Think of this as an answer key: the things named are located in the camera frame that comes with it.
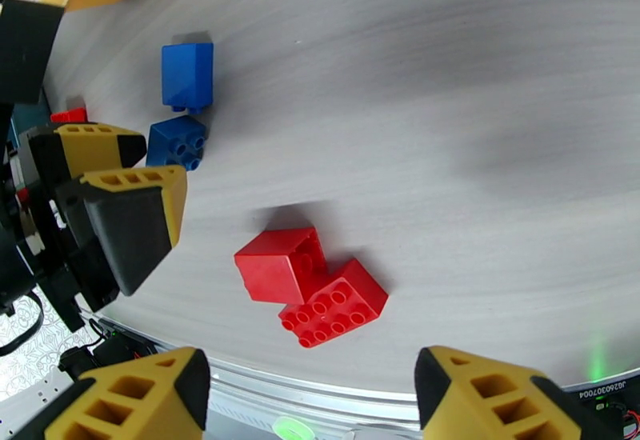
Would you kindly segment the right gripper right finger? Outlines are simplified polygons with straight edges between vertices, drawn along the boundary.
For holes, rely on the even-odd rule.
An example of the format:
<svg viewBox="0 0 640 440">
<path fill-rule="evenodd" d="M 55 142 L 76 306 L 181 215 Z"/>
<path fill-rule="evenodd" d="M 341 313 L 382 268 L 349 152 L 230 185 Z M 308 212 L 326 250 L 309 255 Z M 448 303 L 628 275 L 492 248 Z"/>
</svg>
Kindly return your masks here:
<svg viewBox="0 0 640 440">
<path fill-rule="evenodd" d="M 544 373 L 445 346 L 420 350 L 414 388 L 424 439 L 620 439 Z"/>
</svg>

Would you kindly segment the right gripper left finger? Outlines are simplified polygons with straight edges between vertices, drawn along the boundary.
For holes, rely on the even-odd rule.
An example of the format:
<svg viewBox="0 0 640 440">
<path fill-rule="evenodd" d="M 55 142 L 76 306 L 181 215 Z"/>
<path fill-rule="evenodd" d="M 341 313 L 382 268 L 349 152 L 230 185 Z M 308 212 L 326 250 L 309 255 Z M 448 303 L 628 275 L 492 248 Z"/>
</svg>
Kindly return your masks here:
<svg viewBox="0 0 640 440">
<path fill-rule="evenodd" d="M 88 370 L 14 439 L 201 439 L 210 364 L 193 347 Z"/>
</svg>

